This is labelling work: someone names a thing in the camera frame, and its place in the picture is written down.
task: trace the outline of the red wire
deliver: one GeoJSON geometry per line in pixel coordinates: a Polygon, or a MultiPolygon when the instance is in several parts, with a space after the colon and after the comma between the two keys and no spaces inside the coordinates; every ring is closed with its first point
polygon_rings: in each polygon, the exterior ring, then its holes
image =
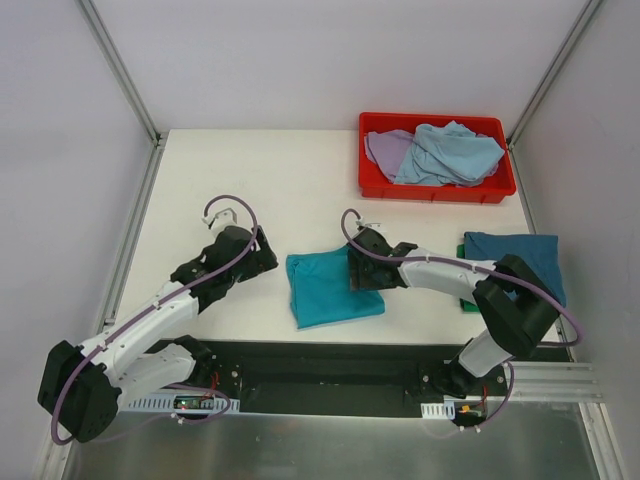
{"type": "MultiPolygon", "coordinates": [[[[211,390],[215,390],[220,383],[220,376],[218,375],[218,372],[213,372],[213,375],[211,375],[211,380],[211,390]]],[[[203,395],[202,400],[208,400],[211,397],[213,397],[213,393],[207,393],[206,395],[203,395]]]]}

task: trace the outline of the light blue cloth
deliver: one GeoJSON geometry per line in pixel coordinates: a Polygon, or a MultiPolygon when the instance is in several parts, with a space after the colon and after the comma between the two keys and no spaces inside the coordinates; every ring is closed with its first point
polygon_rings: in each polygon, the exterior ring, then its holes
{"type": "Polygon", "coordinates": [[[464,125],[419,125],[393,183],[473,187],[495,173],[504,150],[491,137],[477,136],[464,125]]]}

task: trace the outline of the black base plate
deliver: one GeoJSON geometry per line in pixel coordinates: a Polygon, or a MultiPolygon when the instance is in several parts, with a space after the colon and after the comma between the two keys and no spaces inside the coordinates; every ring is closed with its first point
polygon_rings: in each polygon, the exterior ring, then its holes
{"type": "MultiPolygon", "coordinates": [[[[420,417],[421,403],[442,402],[424,381],[462,345],[350,345],[201,340],[216,356],[218,389],[252,413],[420,417]]],[[[151,352],[164,348],[158,342],[151,352]]],[[[539,349],[528,361],[567,361],[564,350],[539,349]]],[[[470,394],[506,393],[501,367],[470,394]]]]}

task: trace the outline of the metal floor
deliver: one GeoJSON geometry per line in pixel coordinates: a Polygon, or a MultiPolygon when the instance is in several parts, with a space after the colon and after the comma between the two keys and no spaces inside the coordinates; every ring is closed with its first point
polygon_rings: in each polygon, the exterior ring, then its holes
{"type": "MultiPolygon", "coordinates": [[[[147,418],[124,413],[112,436],[147,418]]],[[[69,480],[597,479],[577,405],[511,403],[480,434],[447,421],[228,415],[202,426],[168,419],[73,449],[69,480]]]]}

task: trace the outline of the lavender cloth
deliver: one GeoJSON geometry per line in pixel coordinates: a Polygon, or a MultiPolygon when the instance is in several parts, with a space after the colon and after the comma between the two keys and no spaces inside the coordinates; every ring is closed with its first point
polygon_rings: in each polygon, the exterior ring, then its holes
{"type": "Polygon", "coordinates": [[[412,143],[413,133],[404,130],[370,132],[365,139],[365,150],[367,158],[377,164],[384,176],[393,183],[412,143]]]}

